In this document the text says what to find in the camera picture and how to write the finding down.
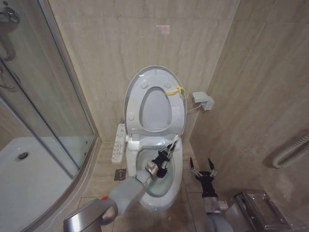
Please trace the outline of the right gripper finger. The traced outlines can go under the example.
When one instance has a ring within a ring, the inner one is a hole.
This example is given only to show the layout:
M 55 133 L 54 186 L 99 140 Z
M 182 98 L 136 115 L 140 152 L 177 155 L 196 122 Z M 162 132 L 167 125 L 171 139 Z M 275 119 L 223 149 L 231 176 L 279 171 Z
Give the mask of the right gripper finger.
M 195 176 L 200 177 L 200 172 L 194 168 L 194 163 L 191 157 L 190 157 L 190 172 L 193 173 Z
M 216 174 L 217 174 L 217 170 L 213 164 L 213 162 L 211 161 L 210 158 L 208 158 L 208 162 L 209 162 L 209 166 L 210 166 L 210 169 L 211 169 L 211 174 L 210 174 L 210 177 L 215 177 Z

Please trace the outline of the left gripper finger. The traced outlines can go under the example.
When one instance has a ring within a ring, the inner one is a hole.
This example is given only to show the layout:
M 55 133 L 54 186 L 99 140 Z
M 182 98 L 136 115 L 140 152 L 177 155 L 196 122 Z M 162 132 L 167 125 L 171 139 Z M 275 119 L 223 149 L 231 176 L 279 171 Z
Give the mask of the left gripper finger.
M 177 144 L 177 141 L 173 142 L 172 144 L 168 145 L 167 147 L 167 160 L 170 161 L 171 160 L 171 157 L 173 155 L 173 152 L 174 152 L 174 149 L 176 147 L 176 144 Z
M 170 157 L 174 150 L 174 144 L 169 144 L 168 146 L 159 150 L 159 155 L 163 155 L 165 157 Z

